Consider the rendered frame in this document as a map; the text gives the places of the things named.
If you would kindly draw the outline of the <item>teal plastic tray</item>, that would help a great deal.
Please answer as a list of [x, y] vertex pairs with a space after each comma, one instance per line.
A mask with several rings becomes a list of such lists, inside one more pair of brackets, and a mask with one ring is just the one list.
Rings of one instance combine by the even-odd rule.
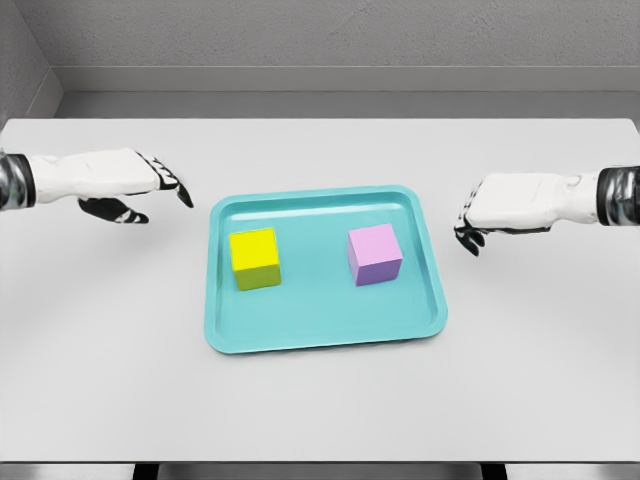
[[[389, 224], [403, 262], [397, 279], [355, 284], [351, 230]], [[273, 228], [279, 286], [239, 291], [230, 237]], [[418, 196], [400, 185], [226, 197], [210, 214], [204, 335], [225, 354], [432, 337], [448, 307]]]

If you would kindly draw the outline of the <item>pink cube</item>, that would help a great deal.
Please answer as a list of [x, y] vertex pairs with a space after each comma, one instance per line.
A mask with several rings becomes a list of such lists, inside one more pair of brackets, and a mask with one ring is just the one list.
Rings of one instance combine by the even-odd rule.
[[403, 262], [390, 223], [350, 230], [347, 259], [357, 287], [395, 280]]

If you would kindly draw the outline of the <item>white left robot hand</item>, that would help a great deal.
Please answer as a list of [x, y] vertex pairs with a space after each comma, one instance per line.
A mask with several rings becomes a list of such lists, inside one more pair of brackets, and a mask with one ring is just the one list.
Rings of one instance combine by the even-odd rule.
[[180, 179], [160, 160], [133, 149], [89, 152], [65, 159], [71, 167], [73, 194], [81, 210], [117, 224], [147, 224], [148, 216], [127, 206], [122, 196], [173, 191], [189, 208], [191, 196]]

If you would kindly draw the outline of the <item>yellow cube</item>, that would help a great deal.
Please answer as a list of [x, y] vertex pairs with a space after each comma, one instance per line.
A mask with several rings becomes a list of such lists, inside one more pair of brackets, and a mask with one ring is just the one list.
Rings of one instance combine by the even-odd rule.
[[275, 230], [237, 232], [229, 235], [232, 271], [240, 291], [281, 284]]

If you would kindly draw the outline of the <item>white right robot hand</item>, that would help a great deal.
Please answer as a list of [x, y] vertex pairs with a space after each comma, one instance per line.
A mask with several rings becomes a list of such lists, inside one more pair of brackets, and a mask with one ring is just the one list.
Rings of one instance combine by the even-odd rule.
[[494, 173], [470, 193], [454, 226], [456, 240], [478, 256], [485, 236], [545, 233], [560, 220], [566, 178], [548, 173]]

